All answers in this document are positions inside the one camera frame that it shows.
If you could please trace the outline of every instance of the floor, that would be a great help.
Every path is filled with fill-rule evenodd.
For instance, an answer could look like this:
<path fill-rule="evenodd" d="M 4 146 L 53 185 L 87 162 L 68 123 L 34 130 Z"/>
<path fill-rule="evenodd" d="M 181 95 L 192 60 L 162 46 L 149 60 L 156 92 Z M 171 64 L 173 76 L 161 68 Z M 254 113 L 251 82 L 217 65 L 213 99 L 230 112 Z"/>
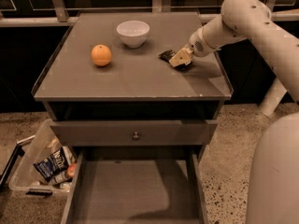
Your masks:
<path fill-rule="evenodd" d="M 271 117 L 257 105 L 225 105 L 218 128 L 200 163 L 210 224 L 245 223 L 249 171 L 263 131 L 280 117 L 299 112 L 295 104 L 279 105 Z M 47 113 L 0 114 L 0 173 L 17 139 L 36 133 Z M 28 196 L 5 186 L 0 192 L 0 223 L 60 223 L 66 195 Z"/>

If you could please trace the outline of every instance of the white robotic arm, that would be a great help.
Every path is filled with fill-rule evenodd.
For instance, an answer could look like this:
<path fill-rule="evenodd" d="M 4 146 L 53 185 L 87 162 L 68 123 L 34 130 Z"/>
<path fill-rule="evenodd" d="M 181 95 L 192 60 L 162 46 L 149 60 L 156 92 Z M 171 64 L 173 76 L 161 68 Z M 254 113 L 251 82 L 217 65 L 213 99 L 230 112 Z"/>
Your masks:
<path fill-rule="evenodd" d="M 169 62 L 203 57 L 220 47 L 248 38 L 299 104 L 299 39 L 271 21 L 271 11 L 259 0 L 224 0 L 221 14 L 192 34 Z"/>

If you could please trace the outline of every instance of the white bowl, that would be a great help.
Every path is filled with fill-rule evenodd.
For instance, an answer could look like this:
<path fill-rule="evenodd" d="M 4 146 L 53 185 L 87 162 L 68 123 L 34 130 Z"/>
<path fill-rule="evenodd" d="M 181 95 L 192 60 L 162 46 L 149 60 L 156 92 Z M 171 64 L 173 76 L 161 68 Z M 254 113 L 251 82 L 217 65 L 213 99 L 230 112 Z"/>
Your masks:
<path fill-rule="evenodd" d="M 139 48 L 147 40 L 150 27 L 143 21 L 125 21 L 116 28 L 121 41 L 130 48 Z"/>

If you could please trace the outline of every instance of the drawer handle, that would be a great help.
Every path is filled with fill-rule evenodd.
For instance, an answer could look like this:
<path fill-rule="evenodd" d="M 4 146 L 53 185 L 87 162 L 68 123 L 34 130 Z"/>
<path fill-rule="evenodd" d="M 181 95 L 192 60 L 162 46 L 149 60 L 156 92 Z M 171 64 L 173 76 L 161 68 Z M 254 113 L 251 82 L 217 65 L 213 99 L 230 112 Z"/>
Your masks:
<path fill-rule="evenodd" d="M 134 132 L 133 135 L 132 135 L 132 139 L 137 141 L 140 139 L 140 133 L 138 132 Z"/>

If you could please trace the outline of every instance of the plastic bin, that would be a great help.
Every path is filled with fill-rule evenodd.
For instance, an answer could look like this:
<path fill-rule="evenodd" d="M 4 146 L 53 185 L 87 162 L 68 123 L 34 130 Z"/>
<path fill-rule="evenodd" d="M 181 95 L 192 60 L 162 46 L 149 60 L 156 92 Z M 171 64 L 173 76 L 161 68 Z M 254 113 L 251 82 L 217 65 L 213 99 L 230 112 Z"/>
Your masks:
<path fill-rule="evenodd" d="M 59 189 L 54 186 L 38 185 L 38 181 L 44 180 L 42 175 L 34 167 L 35 162 L 47 158 L 52 152 L 61 147 L 59 142 L 52 147 L 47 147 L 55 138 L 50 128 L 51 119 L 46 119 L 39 127 L 35 138 L 27 148 L 25 155 L 21 158 L 19 166 L 10 179 L 9 187 L 12 190 L 28 191 L 29 189 L 45 189 L 55 192 L 67 192 L 67 189 Z"/>

